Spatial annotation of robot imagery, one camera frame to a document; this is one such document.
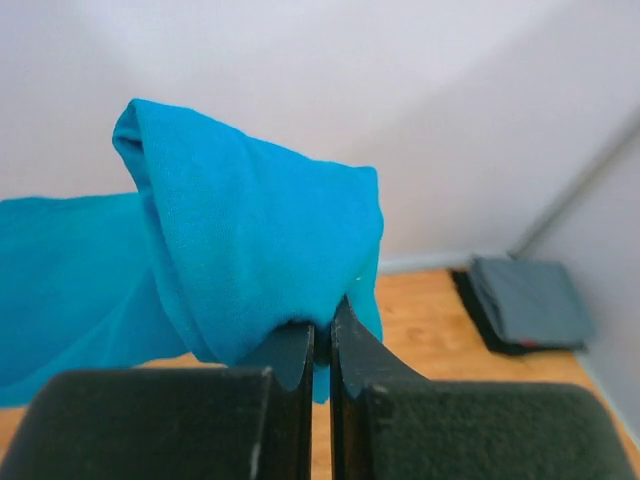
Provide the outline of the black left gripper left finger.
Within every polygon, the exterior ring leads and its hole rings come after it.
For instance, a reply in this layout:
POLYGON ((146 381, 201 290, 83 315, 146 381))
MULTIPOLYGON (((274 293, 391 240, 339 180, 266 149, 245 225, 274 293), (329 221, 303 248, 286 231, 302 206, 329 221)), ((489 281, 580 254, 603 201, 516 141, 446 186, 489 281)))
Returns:
POLYGON ((273 331, 238 366, 76 370, 31 402, 5 479, 306 479, 314 329, 273 331))

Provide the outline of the blue t shirt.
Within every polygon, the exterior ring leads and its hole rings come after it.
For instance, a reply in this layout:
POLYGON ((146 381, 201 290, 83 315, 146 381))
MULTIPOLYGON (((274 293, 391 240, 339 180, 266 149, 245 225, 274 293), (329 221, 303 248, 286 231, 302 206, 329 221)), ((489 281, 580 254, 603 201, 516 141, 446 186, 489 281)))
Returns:
POLYGON ((327 328, 343 298, 382 336, 375 169, 142 99, 113 144, 135 192, 1 204, 3 406, 71 369, 232 365, 290 320, 327 328))

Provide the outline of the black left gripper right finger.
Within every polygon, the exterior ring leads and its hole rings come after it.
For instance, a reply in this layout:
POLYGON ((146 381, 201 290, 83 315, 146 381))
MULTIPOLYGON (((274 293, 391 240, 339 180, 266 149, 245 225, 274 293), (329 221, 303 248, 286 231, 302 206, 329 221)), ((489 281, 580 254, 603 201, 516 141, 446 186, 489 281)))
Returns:
POLYGON ((436 381, 342 300, 331 324, 336 479, 631 479, 601 402, 562 383, 436 381))

